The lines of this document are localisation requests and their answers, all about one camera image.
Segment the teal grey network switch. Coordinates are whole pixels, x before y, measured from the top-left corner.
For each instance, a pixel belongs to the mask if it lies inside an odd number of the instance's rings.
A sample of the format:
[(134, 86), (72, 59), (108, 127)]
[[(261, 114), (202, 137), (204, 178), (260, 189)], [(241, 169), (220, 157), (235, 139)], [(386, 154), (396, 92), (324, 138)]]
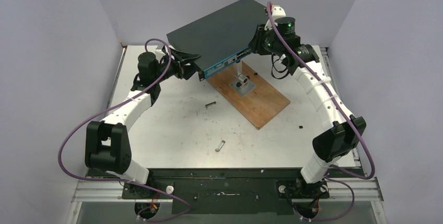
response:
[(266, 24), (265, 6), (239, 0), (167, 34), (175, 50), (198, 54), (199, 79), (208, 79), (251, 54), (256, 29)]

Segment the dark transceiver module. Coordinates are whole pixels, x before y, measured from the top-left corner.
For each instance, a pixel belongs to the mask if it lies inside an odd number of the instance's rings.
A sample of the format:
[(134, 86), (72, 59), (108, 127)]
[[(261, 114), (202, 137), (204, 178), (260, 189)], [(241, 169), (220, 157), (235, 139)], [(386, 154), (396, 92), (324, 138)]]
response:
[(216, 103), (217, 103), (216, 101), (213, 101), (213, 102), (211, 102), (211, 103), (208, 103), (208, 104), (205, 105), (205, 108), (207, 109), (207, 108), (209, 108), (209, 107), (212, 107), (212, 106), (214, 106)]

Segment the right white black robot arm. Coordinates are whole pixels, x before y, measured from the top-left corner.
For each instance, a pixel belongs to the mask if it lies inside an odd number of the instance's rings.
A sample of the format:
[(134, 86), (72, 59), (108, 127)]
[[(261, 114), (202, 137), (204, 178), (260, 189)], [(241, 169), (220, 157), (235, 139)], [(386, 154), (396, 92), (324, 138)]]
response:
[(293, 17), (278, 18), (273, 27), (257, 25), (249, 47), (255, 54), (277, 56), (285, 71), (301, 84), (321, 119), (324, 132), (313, 139), (313, 155), (295, 183), (296, 192), (308, 197), (327, 170), (356, 148), (366, 122), (343, 104), (323, 70), (320, 56), (295, 34)]

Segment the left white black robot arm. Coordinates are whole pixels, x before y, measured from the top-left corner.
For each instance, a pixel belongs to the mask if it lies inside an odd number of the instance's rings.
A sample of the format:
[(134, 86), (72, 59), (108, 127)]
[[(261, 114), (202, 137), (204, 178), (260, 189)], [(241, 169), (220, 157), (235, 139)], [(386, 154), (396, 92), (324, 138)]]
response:
[(167, 47), (162, 51), (160, 60), (150, 51), (140, 54), (138, 72), (125, 104), (86, 127), (86, 166), (136, 182), (135, 191), (142, 198), (152, 197), (156, 184), (149, 179), (149, 170), (132, 159), (129, 130), (159, 98), (160, 83), (172, 76), (190, 79), (198, 71), (195, 61), (201, 57)]

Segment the wooden base board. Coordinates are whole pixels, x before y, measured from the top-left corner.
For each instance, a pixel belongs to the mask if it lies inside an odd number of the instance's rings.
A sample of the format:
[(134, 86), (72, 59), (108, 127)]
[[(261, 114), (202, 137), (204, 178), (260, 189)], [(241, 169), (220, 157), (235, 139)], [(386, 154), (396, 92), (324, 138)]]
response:
[(256, 129), (261, 129), (285, 109), (290, 100), (244, 62), (242, 71), (256, 85), (255, 89), (244, 97), (230, 87), (236, 80), (233, 65), (207, 81)]

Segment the metal switch mounting stand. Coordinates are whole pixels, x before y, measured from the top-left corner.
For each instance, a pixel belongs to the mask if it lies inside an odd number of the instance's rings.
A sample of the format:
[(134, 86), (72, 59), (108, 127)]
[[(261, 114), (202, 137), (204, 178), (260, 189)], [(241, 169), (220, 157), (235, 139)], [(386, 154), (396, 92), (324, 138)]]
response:
[(256, 85), (250, 81), (250, 77), (245, 75), (242, 71), (243, 61), (238, 61), (234, 65), (234, 75), (236, 80), (234, 80), (230, 87), (237, 92), (240, 96), (244, 97), (252, 90), (255, 89)]

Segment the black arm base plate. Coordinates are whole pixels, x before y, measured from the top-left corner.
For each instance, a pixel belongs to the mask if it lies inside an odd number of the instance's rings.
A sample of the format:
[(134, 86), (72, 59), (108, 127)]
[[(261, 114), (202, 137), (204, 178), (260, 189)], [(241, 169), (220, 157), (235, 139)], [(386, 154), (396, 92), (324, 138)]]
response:
[(329, 199), (332, 185), (302, 182), (298, 168), (154, 169), (148, 185), (190, 203), (191, 214), (292, 214), (288, 200), (312, 207), (313, 199)]

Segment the aluminium frame rail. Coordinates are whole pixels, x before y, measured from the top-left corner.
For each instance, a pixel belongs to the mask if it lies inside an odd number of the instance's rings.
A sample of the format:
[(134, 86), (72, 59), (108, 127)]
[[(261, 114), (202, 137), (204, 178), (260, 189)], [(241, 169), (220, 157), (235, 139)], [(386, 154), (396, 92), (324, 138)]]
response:
[[(351, 199), (353, 189), (356, 201), (382, 201), (382, 192), (376, 178), (359, 180), (357, 178), (339, 178), (342, 183), (328, 181), (328, 201), (347, 201)], [(80, 181), (77, 183), (72, 202), (141, 202), (151, 201), (150, 198), (130, 198), (123, 196), (126, 190), (123, 184), (117, 181)]]

